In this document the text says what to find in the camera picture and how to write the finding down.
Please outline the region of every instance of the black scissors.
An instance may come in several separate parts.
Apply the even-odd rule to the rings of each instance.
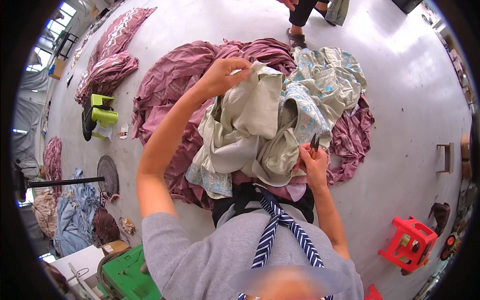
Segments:
[[[312,141],[310,141],[310,148],[314,149],[315,152],[318,152],[318,145],[320,143],[320,138],[317,138],[317,133],[313,135]]]

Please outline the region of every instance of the gray sweater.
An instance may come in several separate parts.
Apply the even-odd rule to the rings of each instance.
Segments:
[[[260,203],[250,202],[246,208],[249,207],[260,207]],[[298,209],[285,204],[282,208],[309,235],[325,267],[351,278],[350,288],[334,295],[334,300],[362,300],[363,286],[353,261],[340,257],[327,235],[306,222]],[[148,270],[165,299],[237,299],[239,293],[228,281],[252,267],[258,241],[270,216],[263,209],[232,218],[233,215],[231,207],[219,220],[216,231],[196,243],[190,241],[173,215],[156,213],[143,220]],[[285,264],[310,265],[310,262],[293,233],[279,225],[267,265]]]

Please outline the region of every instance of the navy and white striped strap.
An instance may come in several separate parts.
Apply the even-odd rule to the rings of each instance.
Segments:
[[[254,185],[260,189],[263,194],[263,199],[260,201],[262,208],[270,214],[270,220],[268,221],[265,229],[258,242],[257,252],[253,259],[252,269],[259,268],[266,265],[270,254],[272,253],[273,240],[275,239],[276,230],[278,224],[288,227],[299,242],[303,251],[307,255],[308,260],[312,266],[324,268],[324,263],[320,258],[317,250],[312,244],[312,241],[308,237],[307,233],[290,217],[283,209],[280,208],[275,196],[271,194],[265,187],[260,184],[254,183]],[[244,300],[245,294],[239,295],[239,300]],[[333,300],[333,295],[325,297],[326,300]]]

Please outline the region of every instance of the black trousers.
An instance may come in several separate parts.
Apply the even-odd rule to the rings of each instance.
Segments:
[[[249,213],[257,209],[262,209],[262,208],[245,209],[245,206],[247,206],[248,202],[250,201],[260,202],[260,200],[263,198],[261,193],[258,193],[255,191],[255,186],[252,185],[251,182],[242,183],[240,186],[233,185],[232,193],[233,193],[233,197],[213,200],[214,205],[212,210],[212,218],[213,218],[213,223],[215,225],[215,228],[218,223],[218,220],[230,208],[230,206],[232,206],[232,204],[233,204],[233,208],[235,209],[234,216]],[[289,204],[297,208],[298,210],[300,210],[303,216],[305,217],[305,219],[307,220],[307,222],[309,222],[310,224],[313,224],[313,205],[315,203],[313,200],[313,193],[310,190],[308,185],[307,185],[307,190],[305,191],[305,194],[297,202],[293,202],[291,200],[283,199],[277,196],[275,197],[279,204],[281,203]]]
[[[328,3],[328,0],[299,0],[298,5],[295,5],[295,11],[290,11],[289,21],[295,26],[304,27],[307,23],[308,17],[317,2]]]

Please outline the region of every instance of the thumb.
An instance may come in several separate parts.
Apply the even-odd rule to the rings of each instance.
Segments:
[[[306,165],[313,161],[313,158],[310,156],[310,153],[308,153],[307,149],[303,148],[302,146],[299,146],[299,156],[305,162]]]
[[[238,71],[235,74],[230,76],[230,80],[233,84],[237,84],[241,81],[244,81],[245,79],[249,78],[250,75],[252,75],[253,70],[252,69],[246,69],[242,71]]]

